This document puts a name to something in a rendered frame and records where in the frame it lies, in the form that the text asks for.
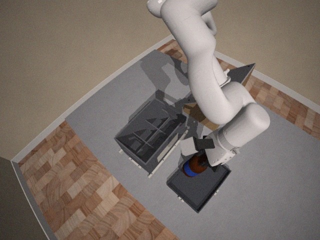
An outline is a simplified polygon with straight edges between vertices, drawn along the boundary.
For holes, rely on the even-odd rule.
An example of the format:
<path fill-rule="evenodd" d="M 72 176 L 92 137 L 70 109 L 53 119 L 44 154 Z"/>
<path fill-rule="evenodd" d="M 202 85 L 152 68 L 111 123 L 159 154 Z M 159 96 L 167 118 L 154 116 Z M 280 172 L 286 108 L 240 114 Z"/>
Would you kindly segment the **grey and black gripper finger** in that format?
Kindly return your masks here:
<path fill-rule="evenodd" d="M 206 137 L 207 135 L 203 136 L 203 139 Z M 200 151 L 196 154 L 197 157 L 199 156 L 203 156 L 204 154 L 206 154 L 205 149 L 200 149 Z"/>
<path fill-rule="evenodd" d="M 218 164 L 218 165 L 216 165 L 216 166 L 211 166 L 210 164 L 209 164 L 209 161 L 207 160 L 207 161 L 203 161 L 202 163 L 200 163 L 198 166 L 199 167 L 210 167 L 212 170 L 213 170 L 213 172 L 215 173 L 215 172 L 218 172 L 219 171 L 219 168 L 220 168 L 220 166 L 221 166 L 221 164 L 222 163 L 220 163 L 220 164 Z"/>

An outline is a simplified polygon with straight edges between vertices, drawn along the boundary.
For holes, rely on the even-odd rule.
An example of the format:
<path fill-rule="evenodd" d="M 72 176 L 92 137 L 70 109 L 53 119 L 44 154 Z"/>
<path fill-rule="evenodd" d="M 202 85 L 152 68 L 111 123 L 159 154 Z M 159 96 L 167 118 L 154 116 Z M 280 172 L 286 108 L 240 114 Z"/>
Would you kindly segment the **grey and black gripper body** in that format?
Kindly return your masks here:
<path fill-rule="evenodd" d="M 213 139 L 213 143 L 215 148 L 205 149 L 207 159 L 209 164 L 213 166 L 221 165 L 228 162 L 232 157 L 235 156 L 235 152 L 227 150 L 222 146 L 218 138 L 218 132 L 222 127 L 214 130 L 209 135 L 207 135 L 204 139 Z"/>

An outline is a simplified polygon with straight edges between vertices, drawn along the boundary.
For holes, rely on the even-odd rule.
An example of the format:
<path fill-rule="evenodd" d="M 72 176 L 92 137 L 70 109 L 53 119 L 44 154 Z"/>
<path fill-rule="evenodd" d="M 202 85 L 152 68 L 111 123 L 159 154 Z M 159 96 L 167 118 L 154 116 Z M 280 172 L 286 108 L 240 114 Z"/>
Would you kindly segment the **brown bottle with blue label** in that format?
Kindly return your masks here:
<path fill-rule="evenodd" d="M 202 156 L 194 155 L 188 161 L 186 161 L 182 166 L 182 171 L 187 177 L 194 177 L 202 172 L 204 172 L 208 166 L 202 167 L 199 166 L 200 163 L 207 161 L 207 154 Z"/>

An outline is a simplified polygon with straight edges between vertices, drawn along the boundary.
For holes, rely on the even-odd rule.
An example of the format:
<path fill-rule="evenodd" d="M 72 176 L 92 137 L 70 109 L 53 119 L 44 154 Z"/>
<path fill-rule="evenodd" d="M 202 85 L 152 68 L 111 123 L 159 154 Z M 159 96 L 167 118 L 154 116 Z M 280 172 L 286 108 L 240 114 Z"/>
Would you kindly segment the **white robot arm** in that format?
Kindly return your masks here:
<path fill-rule="evenodd" d="M 214 51 L 217 27 L 210 10 L 218 0 L 147 0 L 146 7 L 164 21 L 187 58 L 190 91 L 204 116 L 224 125 L 218 132 L 221 145 L 240 154 L 240 148 L 270 125 L 267 111 L 239 82 L 230 81 Z M 180 141 L 184 156 L 199 149 L 214 149 L 213 139 L 194 136 Z"/>

